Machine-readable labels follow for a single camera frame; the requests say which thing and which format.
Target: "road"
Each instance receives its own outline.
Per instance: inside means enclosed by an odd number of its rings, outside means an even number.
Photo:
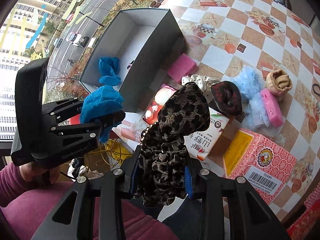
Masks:
[[[102,22],[105,16],[108,14],[109,10],[115,5],[115,2],[119,0],[85,0],[84,3],[87,5],[82,8],[82,13],[87,13],[92,11],[90,18],[96,20],[97,22]],[[92,38],[94,32],[99,25],[89,18],[85,18],[79,24],[73,24],[68,31],[79,32],[84,36],[88,36],[89,39]],[[71,45],[69,42],[63,39],[61,46],[59,47],[56,57],[48,66],[48,80],[52,80],[53,77],[59,76],[60,72],[69,73],[71,69],[70,63],[67,61],[68,58],[78,61],[84,51],[84,48],[76,47]],[[54,82],[49,82],[47,84],[47,90],[54,85]]]

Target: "pink sponge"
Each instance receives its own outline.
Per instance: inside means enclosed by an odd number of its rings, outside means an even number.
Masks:
[[[177,83],[181,84],[181,78],[194,73],[197,70],[197,64],[186,54],[182,54],[168,70],[168,75]]]
[[[261,90],[260,94],[270,122],[274,127],[281,126],[283,120],[277,99],[267,88]]]

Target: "blue paint stroke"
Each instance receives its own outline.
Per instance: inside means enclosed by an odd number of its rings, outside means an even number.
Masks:
[[[42,18],[42,21],[41,21],[41,23],[40,23],[40,25],[38,27],[38,29],[36,30],[35,34],[31,37],[30,41],[27,43],[26,49],[30,49],[31,48],[32,43],[36,40],[38,35],[41,33],[41,30],[45,25],[45,20],[47,19],[47,16],[48,16],[48,13],[45,13],[43,18]]]

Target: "human hand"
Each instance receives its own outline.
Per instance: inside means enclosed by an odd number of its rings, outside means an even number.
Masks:
[[[31,182],[34,176],[41,176],[47,170],[39,167],[35,162],[27,163],[19,167],[21,177],[26,182]],[[50,171],[50,183],[54,184],[60,176],[60,166],[55,167]]]

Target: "yellow label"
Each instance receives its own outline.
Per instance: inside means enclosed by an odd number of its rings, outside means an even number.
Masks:
[[[232,140],[228,150],[223,156],[224,167],[226,175],[229,177],[233,169],[241,160],[242,155],[246,152],[249,144],[253,139],[253,135],[243,131],[237,131],[234,139]]]

